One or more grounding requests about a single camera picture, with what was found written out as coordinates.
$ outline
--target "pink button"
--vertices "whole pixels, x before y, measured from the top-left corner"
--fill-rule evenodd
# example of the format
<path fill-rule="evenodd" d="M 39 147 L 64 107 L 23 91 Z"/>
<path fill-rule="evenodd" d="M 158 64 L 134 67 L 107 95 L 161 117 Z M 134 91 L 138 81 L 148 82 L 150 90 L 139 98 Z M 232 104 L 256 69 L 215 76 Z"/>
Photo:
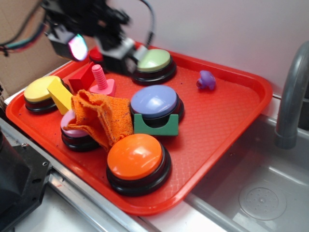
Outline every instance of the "pink button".
<path fill-rule="evenodd" d="M 61 120 L 61 128 L 62 131 L 69 137 L 72 138 L 80 138 L 80 137 L 84 137 L 87 136 L 88 133 L 83 131 L 83 130 L 64 130 L 63 128 L 66 127 L 68 125 L 68 123 L 75 118 L 75 113 L 73 110 L 69 110 L 66 112 L 66 114 L 63 116 L 62 120 Z"/>

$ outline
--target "sink drain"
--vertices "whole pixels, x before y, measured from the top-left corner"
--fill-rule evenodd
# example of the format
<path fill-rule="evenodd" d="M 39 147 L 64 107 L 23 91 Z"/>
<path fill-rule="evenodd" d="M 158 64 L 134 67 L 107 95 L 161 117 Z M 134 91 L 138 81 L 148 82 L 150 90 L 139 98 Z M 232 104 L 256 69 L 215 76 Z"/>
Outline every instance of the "sink drain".
<path fill-rule="evenodd" d="M 258 220 L 278 218 L 286 208 L 283 192 L 267 182 L 246 186 L 239 194 L 239 203 L 243 211 Z"/>

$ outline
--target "white wall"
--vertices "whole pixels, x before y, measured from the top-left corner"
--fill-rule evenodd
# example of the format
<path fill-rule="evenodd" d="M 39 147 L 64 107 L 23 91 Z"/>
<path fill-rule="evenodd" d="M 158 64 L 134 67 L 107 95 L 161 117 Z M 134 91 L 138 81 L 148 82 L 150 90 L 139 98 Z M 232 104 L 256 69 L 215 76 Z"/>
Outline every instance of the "white wall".
<path fill-rule="evenodd" d="M 156 14 L 153 45 L 266 78 L 283 85 L 299 46 L 309 40 L 309 0 L 148 0 Z M 138 0 L 110 0 L 143 42 L 150 24 Z"/>

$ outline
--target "yellow block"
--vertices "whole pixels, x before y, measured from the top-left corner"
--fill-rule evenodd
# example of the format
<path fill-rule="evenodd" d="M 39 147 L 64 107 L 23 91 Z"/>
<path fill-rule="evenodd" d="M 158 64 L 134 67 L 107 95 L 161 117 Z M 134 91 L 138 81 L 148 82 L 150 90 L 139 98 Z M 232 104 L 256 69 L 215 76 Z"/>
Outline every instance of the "yellow block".
<path fill-rule="evenodd" d="M 60 82 L 54 80 L 47 87 L 52 99 L 62 115 L 71 109 L 72 94 Z"/>

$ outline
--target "blue button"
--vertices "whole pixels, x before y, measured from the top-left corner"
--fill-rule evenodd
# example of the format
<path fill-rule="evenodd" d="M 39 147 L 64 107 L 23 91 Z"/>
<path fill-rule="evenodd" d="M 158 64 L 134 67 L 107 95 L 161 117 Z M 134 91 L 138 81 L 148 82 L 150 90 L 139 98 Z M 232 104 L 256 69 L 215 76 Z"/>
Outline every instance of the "blue button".
<path fill-rule="evenodd" d="M 171 113 L 177 104 L 176 92 L 168 86 L 149 86 L 138 91 L 131 99 L 131 107 L 144 118 L 157 118 Z"/>

